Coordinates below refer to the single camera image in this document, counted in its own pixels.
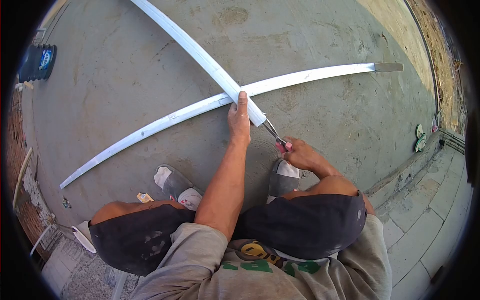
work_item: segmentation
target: bottle label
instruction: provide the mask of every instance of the bottle label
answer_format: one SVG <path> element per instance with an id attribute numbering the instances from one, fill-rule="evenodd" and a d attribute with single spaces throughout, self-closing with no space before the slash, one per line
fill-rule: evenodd
<path id="1" fill-rule="evenodd" d="M 48 64 L 52 58 L 52 50 L 43 50 L 42 59 L 40 60 L 40 64 L 38 66 L 39 70 L 46 70 L 48 69 Z"/>

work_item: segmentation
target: curb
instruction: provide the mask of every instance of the curb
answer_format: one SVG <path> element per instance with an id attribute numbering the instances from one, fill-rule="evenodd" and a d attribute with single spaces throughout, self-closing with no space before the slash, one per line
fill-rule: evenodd
<path id="1" fill-rule="evenodd" d="M 373 208 L 382 205 L 390 196 L 404 188 L 433 157 L 439 148 L 441 132 L 428 139 L 423 152 L 412 155 L 405 163 L 365 191 Z"/>

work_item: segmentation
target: brick wall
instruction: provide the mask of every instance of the brick wall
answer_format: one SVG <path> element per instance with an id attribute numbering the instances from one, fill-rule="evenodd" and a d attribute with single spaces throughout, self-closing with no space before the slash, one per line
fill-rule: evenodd
<path id="1" fill-rule="evenodd" d="M 22 167 L 26 156 L 26 149 L 24 145 L 24 132 L 22 129 L 22 92 L 15 89 L 12 96 L 12 105 L 9 107 L 7 117 L 7 149 L 6 149 L 6 165 L 7 165 L 7 181 L 10 192 L 10 199 L 13 200 L 13 193 L 15 191 L 15 185 L 17 184 L 18 174 Z M 42 234 L 46 228 L 40 219 L 40 208 L 35 207 L 31 200 L 30 195 L 23 188 L 19 191 L 18 199 L 22 201 L 18 202 L 18 219 L 22 228 L 24 229 L 30 242 L 35 244 L 38 237 Z M 43 260 L 47 260 L 50 257 L 50 252 L 39 244 L 36 248 Z"/>

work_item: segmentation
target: left hand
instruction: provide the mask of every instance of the left hand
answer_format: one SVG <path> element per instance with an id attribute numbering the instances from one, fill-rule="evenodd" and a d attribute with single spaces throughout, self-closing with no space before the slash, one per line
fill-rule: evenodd
<path id="1" fill-rule="evenodd" d="M 230 142 L 248 146 L 250 144 L 250 119 L 247 113 L 247 93 L 239 93 L 238 105 L 232 103 L 228 111 L 228 128 L 230 129 Z"/>

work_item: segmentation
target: pink handle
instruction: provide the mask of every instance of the pink handle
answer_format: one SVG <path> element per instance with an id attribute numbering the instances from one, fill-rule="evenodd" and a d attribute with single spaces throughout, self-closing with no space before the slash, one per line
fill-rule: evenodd
<path id="1" fill-rule="evenodd" d="M 292 152 L 292 143 L 290 142 L 287 142 L 285 146 L 283 146 L 279 142 L 276 142 L 275 147 L 277 147 L 277 149 L 280 150 L 280 153 Z"/>

